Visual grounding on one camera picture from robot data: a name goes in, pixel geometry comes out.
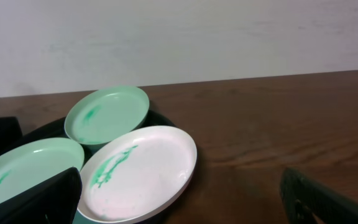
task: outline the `brown wooden surface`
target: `brown wooden surface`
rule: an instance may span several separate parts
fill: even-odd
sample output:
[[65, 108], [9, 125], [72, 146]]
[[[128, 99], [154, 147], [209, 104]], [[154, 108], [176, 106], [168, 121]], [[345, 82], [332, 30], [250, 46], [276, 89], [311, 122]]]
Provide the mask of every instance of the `brown wooden surface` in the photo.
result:
[[[358, 71], [148, 86], [152, 107], [193, 136], [199, 161], [167, 223], [286, 223], [285, 166], [358, 202]], [[89, 92], [0, 99], [25, 133]]]

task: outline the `wall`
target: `wall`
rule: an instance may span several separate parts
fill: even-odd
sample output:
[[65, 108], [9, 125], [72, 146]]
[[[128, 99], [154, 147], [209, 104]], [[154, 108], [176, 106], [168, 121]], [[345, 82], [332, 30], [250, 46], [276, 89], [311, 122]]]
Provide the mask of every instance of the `wall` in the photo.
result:
[[358, 69], [358, 0], [0, 0], [0, 96]]

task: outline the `plate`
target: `plate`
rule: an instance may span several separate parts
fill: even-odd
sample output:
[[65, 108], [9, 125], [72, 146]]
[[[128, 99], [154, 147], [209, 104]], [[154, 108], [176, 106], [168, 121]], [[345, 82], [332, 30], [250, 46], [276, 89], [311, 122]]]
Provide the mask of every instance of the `plate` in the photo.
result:
[[84, 166], [78, 211], [99, 223], [137, 223], [167, 208], [184, 191], [196, 164], [194, 140], [169, 126], [127, 133]]
[[0, 203], [70, 167], [81, 170], [83, 161], [81, 145], [65, 138], [35, 141], [1, 155]]
[[148, 110], [149, 98], [140, 88], [117, 86], [98, 90], [70, 110], [65, 131], [80, 144], [90, 148], [102, 146], [138, 128]]

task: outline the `mint green plate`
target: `mint green plate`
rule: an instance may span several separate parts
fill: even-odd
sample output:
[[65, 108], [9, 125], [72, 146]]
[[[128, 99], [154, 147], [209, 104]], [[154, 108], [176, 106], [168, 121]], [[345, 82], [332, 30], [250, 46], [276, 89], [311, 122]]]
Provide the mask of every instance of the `mint green plate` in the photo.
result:
[[138, 128], [149, 110], [149, 98], [140, 88], [117, 86], [93, 92], [68, 113], [69, 138], [93, 150]]
[[28, 143], [0, 156], [0, 203], [76, 167], [81, 170], [84, 151], [77, 142], [50, 138]]

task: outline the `white plate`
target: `white plate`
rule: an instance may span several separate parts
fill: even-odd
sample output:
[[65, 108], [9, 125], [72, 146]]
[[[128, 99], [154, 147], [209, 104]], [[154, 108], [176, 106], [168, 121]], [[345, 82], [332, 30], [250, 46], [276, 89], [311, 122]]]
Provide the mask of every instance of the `white plate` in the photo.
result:
[[184, 191], [196, 164], [184, 131], [153, 126], [125, 134], [84, 166], [78, 211], [99, 223], [136, 223], [167, 208]]

